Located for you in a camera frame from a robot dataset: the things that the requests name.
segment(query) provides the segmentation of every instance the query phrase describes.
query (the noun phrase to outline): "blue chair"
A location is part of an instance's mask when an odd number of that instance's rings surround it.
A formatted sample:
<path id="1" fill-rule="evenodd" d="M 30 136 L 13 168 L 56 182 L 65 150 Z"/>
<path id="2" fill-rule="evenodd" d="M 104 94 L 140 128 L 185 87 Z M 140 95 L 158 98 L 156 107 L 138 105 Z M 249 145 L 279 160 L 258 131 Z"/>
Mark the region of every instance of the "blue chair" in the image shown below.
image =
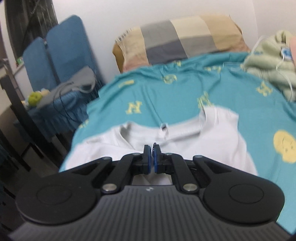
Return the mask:
<path id="1" fill-rule="evenodd" d="M 77 129 L 88 118 L 86 105 L 98 97 L 98 90 L 102 87 L 82 20 L 73 15 L 52 28 L 46 41 L 40 37 L 35 39 L 24 51 L 23 59 L 34 91 L 58 89 L 66 81 L 72 81 L 71 78 L 75 78 L 75 74 L 84 67 L 89 67 L 96 79 L 90 93 L 70 91 L 60 98 L 53 98 L 52 103 L 41 109 L 28 111 L 48 140 L 54 135 Z M 22 126 L 19 123 L 15 125 L 24 139 L 29 141 Z"/>

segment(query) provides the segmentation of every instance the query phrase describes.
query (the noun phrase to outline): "pink cloth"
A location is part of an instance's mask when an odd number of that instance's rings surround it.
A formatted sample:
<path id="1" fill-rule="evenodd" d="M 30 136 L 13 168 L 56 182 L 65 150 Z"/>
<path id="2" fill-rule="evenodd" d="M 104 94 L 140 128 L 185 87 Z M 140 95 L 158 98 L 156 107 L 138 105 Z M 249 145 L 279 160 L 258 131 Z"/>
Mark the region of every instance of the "pink cloth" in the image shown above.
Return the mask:
<path id="1" fill-rule="evenodd" d="M 290 48 L 294 61 L 294 65 L 296 66 L 296 37 L 292 37 L 290 40 Z"/>

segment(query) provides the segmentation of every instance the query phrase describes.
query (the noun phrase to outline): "pillow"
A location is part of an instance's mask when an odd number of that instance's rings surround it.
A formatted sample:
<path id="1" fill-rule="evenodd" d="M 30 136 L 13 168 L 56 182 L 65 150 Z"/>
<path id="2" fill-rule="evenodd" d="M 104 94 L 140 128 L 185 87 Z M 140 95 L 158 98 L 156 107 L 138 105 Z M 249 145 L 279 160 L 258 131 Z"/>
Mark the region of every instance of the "pillow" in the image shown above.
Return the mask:
<path id="1" fill-rule="evenodd" d="M 224 15 L 177 18 L 127 30 L 115 40 L 120 72 L 205 53 L 249 51 L 240 28 Z"/>

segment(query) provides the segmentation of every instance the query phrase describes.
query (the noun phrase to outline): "round black pad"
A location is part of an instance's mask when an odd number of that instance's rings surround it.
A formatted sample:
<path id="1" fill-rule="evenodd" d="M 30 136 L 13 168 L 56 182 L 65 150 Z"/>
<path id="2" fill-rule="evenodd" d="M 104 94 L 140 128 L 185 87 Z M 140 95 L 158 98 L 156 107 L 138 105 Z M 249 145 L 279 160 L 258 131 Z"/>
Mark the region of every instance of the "round black pad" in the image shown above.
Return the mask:
<path id="1" fill-rule="evenodd" d="M 252 204 L 259 202 L 263 196 L 263 191 L 254 185 L 239 184 L 235 185 L 229 190 L 231 198 L 240 203 Z"/>
<path id="2" fill-rule="evenodd" d="M 43 225 L 73 222 L 89 213 L 95 203 L 91 182 L 86 176 L 72 173 L 29 182 L 16 198 L 23 217 Z"/>
<path id="3" fill-rule="evenodd" d="M 241 224 L 276 221 L 284 206 L 277 185 L 239 170 L 213 175 L 203 200 L 219 218 Z"/>
<path id="4" fill-rule="evenodd" d="M 48 205 L 57 205 L 66 202 L 72 196 L 70 189 L 64 186 L 47 186 L 37 192 L 37 199 Z"/>

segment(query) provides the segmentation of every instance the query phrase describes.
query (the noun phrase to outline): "gray cloth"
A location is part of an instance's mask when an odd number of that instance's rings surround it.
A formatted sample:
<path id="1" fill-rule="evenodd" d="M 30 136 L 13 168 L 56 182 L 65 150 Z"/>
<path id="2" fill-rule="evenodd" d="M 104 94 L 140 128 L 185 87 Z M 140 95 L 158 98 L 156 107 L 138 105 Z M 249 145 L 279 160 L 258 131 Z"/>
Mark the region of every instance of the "gray cloth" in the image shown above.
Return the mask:
<path id="1" fill-rule="evenodd" d="M 83 93 L 90 93 L 96 84 L 96 76 L 92 69 L 88 66 L 79 70 L 68 81 L 61 83 L 56 88 L 50 91 L 50 94 L 43 97 L 38 103 L 37 108 L 41 109 L 53 102 L 54 99 L 59 98 L 71 91 L 80 91 Z"/>

